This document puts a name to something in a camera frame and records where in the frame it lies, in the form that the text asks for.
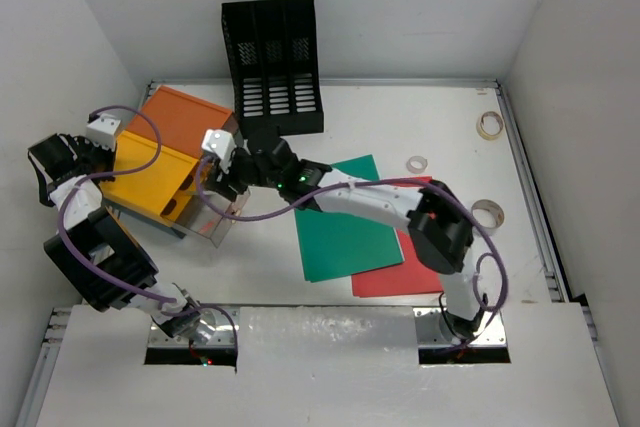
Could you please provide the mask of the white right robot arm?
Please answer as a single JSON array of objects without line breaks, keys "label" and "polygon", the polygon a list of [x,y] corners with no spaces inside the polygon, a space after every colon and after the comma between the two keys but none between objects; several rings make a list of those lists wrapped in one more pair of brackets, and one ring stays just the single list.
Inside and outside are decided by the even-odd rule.
[{"label": "white right robot arm", "polygon": [[411,241],[416,257],[440,279],[447,305],[442,322],[452,338],[469,343],[485,313],[466,256],[473,225],[439,181],[367,181],[336,167],[299,158],[275,130],[257,133],[247,146],[233,134],[209,129],[201,143],[212,171],[206,185],[233,201],[249,187],[277,191],[290,208],[347,214],[392,227]]}]

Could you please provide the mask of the green plastic folder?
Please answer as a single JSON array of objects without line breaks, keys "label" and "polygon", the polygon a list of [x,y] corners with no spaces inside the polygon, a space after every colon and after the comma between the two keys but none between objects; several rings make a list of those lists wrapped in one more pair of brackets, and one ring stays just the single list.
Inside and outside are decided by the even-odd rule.
[{"label": "green plastic folder", "polygon": [[304,279],[321,282],[404,261],[396,232],[348,214],[294,212]]}]

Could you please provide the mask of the clear tape roll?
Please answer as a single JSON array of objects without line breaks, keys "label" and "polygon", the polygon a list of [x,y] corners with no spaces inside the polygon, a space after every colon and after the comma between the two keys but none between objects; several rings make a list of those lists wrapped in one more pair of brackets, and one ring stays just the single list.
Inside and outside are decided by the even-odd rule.
[{"label": "clear tape roll", "polygon": [[422,174],[428,168],[428,160],[419,155],[411,156],[405,163],[406,169],[413,174]]}]

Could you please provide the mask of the smoky yellow cabinet drawer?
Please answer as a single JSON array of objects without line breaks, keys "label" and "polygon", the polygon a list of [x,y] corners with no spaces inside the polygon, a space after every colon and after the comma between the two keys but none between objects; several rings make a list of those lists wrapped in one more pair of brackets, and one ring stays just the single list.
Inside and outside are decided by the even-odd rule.
[{"label": "smoky yellow cabinet drawer", "polygon": [[[238,194],[234,201],[208,188],[203,190],[204,198],[227,215],[239,216],[249,200],[251,191]],[[235,224],[234,220],[221,216],[212,210],[199,196],[194,185],[179,190],[173,197],[176,206],[169,215],[172,228],[183,236],[199,236],[219,247],[224,237]]]}]

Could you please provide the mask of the brown tape roll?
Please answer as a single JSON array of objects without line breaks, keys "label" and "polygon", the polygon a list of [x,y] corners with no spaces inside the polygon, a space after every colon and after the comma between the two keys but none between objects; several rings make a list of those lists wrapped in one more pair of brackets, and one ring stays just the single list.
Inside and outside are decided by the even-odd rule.
[{"label": "brown tape roll", "polygon": [[471,213],[489,236],[494,235],[505,222],[505,213],[502,207],[490,199],[475,201],[471,206]]}]

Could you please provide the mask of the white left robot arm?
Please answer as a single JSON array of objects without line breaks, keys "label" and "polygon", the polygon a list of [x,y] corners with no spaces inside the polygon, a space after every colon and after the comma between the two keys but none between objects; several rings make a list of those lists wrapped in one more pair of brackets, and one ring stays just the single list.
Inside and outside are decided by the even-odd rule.
[{"label": "white left robot arm", "polygon": [[99,312],[141,310],[170,338],[193,337],[201,319],[194,301],[157,280],[147,252],[103,204],[96,179],[76,185],[87,175],[112,171],[116,150],[83,136],[54,134],[27,155],[39,202],[60,214],[44,251],[81,297]]}]

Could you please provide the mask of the yellow masking tape roll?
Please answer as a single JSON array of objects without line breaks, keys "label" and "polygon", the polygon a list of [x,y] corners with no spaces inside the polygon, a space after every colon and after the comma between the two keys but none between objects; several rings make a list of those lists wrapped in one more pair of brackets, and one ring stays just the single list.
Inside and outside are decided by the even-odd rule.
[{"label": "yellow masking tape roll", "polygon": [[494,111],[487,111],[480,115],[476,122],[478,135],[487,141],[497,140],[505,128],[502,116]]}]

